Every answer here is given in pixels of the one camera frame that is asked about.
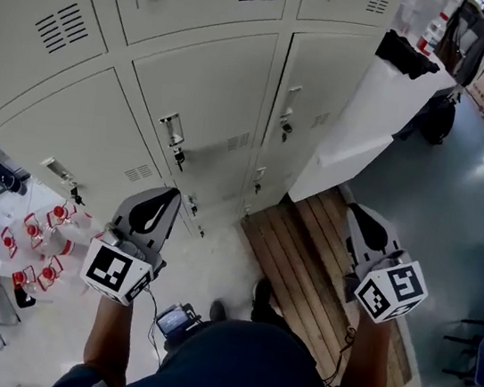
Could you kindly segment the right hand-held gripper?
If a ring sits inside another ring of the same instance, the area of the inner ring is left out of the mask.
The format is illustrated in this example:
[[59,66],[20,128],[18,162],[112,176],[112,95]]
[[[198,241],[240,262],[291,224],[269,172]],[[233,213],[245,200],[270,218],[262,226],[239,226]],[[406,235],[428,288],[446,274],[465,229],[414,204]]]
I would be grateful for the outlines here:
[[428,289],[420,263],[408,252],[397,251],[401,246],[393,225],[359,203],[347,207],[346,218],[346,245],[355,267],[344,276],[346,302],[359,302],[370,319],[380,323],[422,303]]

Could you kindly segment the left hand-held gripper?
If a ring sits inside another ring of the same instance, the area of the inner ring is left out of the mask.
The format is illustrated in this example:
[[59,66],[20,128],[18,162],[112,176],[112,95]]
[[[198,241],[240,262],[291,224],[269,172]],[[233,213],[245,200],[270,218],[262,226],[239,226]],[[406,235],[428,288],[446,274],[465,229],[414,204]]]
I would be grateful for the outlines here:
[[80,277],[104,297],[130,305],[167,262],[159,254],[175,224],[181,194],[157,187],[130,196],[91,239]]

